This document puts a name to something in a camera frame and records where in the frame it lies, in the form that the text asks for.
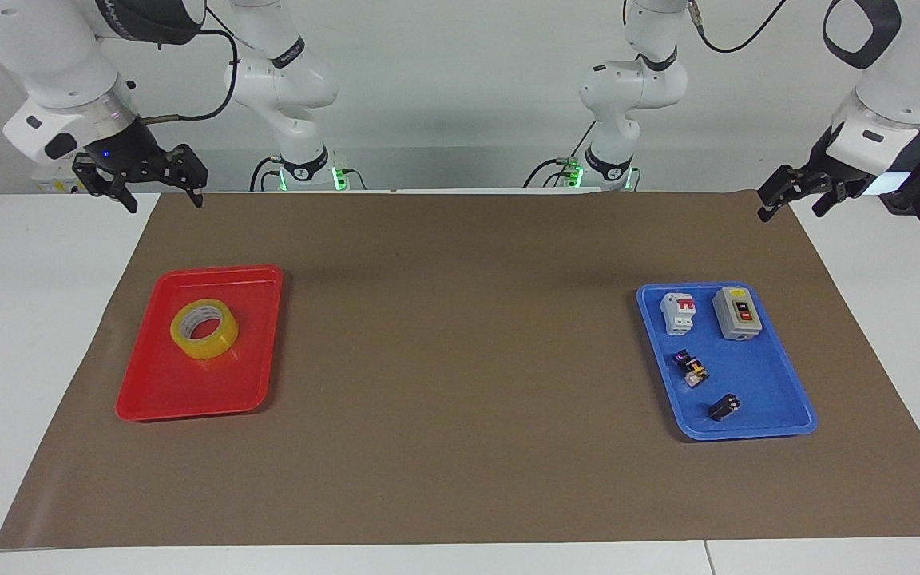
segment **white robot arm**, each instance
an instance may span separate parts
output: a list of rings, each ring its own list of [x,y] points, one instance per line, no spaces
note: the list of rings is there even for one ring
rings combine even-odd
[[[307,112],[335,100],[328,70],[304,50],[284,1],[231,4],[246,41],[269,56],[231,66],[237,101],[272,125],[292,177],[329,181],[329,153]],[[147,181],[180,187],[200,207],[208,169],[188,145],[165,152],[147,128],[183,117],[142,120],[98,40],[185,44],[201,33],[204,14],[205,0],[0,0],[0,62],[29,95],[3,129],[6,137],[40,164],[83,149],[73,163],[77,177],[131,212],[137,201],[125,185]]]
[[[3,132],[40,164],[83,149],[77,177],[131,212],[135,182],[180,187],[200,206],[208,169],[188,145],[158,146],[98,38],[183,44],[203,21],[204,0],[0,0],[0,62],[29,95]]]
[[[837,58],[864,70],[862,79],[833,114],[807,164],[781,166],[760,187],[763,221],[811,194],[822,194],[813,208],[820,217],[847,197],[861,196],[920,132],[920,0],[854,0],[872,25],[855,52],[840,48],[828,33],[839,1],[829,5],[823,37]]]
[[[293,26],[285,0],[230,0],[238,36],[266,58],[242,59],[235,101],[275,131],[284,179],[298,186],[335,179],[335,166],[310,109],[332,105],[339,87]],[[229,85],[232,69],[227,69]]]
[[[581,101],[595,114],[592,141],[578,157],[584,185],[625,186],[636,143],[636,109],[675,105],[687,91],[687,70],[676,59],[676,38],[687,0],[634,0],[627,12],[625,37],[638,52],[634,61],[596,65],[581,88]]]

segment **white wall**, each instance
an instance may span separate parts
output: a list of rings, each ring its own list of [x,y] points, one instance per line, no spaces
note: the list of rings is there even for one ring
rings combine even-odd
[[[223,2],[212,3],[220,15]],[[630,58],[620,0],[299,0],[297,25],[335,69],[339,100],[318,112],[330,146],[373,187],[520,185],[538,161],[569,153],[591,113],[577,98],[585,71]],[[680,57],[691,85],[676,108],[638,114],[635,164],[649,189],[737,189],[803,163],[859,74],[825,49],[828,2],[789,2],[752,47],[713,54],[685,22]],[[775,0],[701,3],[713,42],[748,36]],[[109,41],[136,80],[142,113],[201,113],[223,97],[222,39],[163,51]],[[0,69],[0,127],[22,96]],[[244,188],[274,152],[266,126],[231,106],[208,123],[156,127],[188,142],[214,188]],[[0,192],[30,190],[32,165],[0,133]]]

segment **plastic tray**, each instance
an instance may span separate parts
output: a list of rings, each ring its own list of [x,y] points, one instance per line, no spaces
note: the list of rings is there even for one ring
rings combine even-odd
[[[239,414],[268,395],[284,274],[276,266],[170,272],[154,285],[116,401],[127,421]],[[240,324],[232,349],[215,359],[187,357],[169,336],[183,306],[220,299]]]
[[[748,288],[763,331],[747,342],[731,342],[720,334],[712,298],[728,285]],[[667,335],[660,302],[670,291],[693,295],[694,328],[687,335]],[[810,434],[818,426],[815,409],[793,371],[771,318],[757,291],[742,283],[649,284],[638,290],[638,305],[658,361],[676,424],[698,441],[753,439]],[[709,378],[695,388],[684,382],[684,372],[672,361],[686,349],[701,360]],[[740,398],[741,408],[713,421],[708,408],[726,394]]]

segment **tape roll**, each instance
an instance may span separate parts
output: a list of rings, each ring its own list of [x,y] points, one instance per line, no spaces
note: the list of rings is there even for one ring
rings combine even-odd
[[[204,338],[194,339],[194,330],[213,319],[219,320],[219,327]],[[176,313],[169,324],[169,335],[183,353],[193,359],[212,359],[233,347],[240,335],[240,325],[226,304],[218,299],[199,299]]]

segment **brown paper mat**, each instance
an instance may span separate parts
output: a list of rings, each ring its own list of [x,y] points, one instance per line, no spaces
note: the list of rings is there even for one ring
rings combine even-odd
[[[255,414],[113,413],[169,270],[292,276]],[[820,418],[692,443],[633,292],[741,280]],[[164,196],[0,547],[920,535],[920,434],[791,212],[753,193]]]

